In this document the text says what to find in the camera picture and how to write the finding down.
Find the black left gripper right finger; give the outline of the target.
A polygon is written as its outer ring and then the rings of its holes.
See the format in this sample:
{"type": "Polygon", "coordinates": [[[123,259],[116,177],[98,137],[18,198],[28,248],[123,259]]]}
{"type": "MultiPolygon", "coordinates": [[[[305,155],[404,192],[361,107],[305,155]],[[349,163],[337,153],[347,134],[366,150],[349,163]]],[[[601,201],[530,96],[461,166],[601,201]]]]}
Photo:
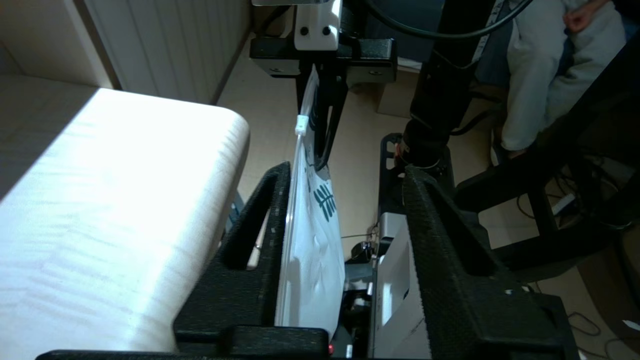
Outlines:
{"type": "Polygon", "coordinates": [[[434,360],[580,358],[560,298],[519,282],[432,176],[408,166],[402,196],[434,360]]]}

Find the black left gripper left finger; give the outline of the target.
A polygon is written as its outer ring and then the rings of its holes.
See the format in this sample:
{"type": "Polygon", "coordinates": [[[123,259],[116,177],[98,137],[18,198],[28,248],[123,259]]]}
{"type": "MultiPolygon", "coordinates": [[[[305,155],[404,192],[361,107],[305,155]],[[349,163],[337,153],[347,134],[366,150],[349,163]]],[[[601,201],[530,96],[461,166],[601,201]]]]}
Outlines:
{"type": "Polygon", "coordinates": [[[274,324],[290,182],[287,161],[263,175],[173,321],[179,344],[212,343],[233,326],[274,324]]]}

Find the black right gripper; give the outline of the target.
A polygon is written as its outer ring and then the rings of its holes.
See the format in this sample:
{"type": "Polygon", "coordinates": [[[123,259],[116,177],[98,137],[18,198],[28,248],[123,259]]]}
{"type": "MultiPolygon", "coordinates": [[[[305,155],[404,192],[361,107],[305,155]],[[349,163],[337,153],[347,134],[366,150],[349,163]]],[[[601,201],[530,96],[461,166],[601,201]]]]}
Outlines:
{"type": "Polygon", "coordinates": [[[345,107],[349,84],[388,84],[396,79],[394,39],[347,37],[334,51],[297,50],[293,38],[254,38],[250,59],[273,78],[298,78],[318,73],[314,95],[314,168],[329,164],[345,107]]]}

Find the bystander bare hand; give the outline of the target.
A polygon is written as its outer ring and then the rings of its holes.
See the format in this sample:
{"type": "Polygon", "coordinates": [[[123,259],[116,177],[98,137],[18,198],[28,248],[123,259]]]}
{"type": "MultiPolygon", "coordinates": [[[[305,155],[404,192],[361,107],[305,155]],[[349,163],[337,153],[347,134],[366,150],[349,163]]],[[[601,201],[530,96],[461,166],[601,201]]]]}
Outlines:
{"type": "Polygon", "coordinates": [[[582,32],[592,22],[599,9],[608,2],[608,0],[587,0],[579,7],[576,7],[576,9],[567,12],[563,16],[563,21],[567,29],[573,34],[582,32]]]}

